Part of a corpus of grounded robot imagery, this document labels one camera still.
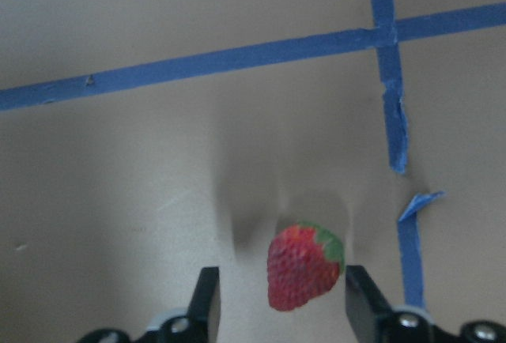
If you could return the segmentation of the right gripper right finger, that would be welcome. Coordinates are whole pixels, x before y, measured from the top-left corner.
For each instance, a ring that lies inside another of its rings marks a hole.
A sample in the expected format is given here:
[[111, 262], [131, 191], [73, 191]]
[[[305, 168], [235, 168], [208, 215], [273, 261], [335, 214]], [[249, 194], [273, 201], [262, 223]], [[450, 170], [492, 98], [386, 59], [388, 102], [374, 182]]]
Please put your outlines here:
[[367, 270], [346, 267], [346, 315], [359, 342], [434, 342], [433, 320], [419, 307], [392, 306]]

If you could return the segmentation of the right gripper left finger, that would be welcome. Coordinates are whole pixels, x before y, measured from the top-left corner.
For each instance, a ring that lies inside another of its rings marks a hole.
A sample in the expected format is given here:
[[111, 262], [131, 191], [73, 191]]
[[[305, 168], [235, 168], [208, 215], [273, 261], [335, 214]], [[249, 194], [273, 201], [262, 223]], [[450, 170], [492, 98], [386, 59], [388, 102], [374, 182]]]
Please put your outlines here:
[[216, 342], [220, 323], [220, 271], [204, 267], [186, 308], [165, 313], [156, 342]]

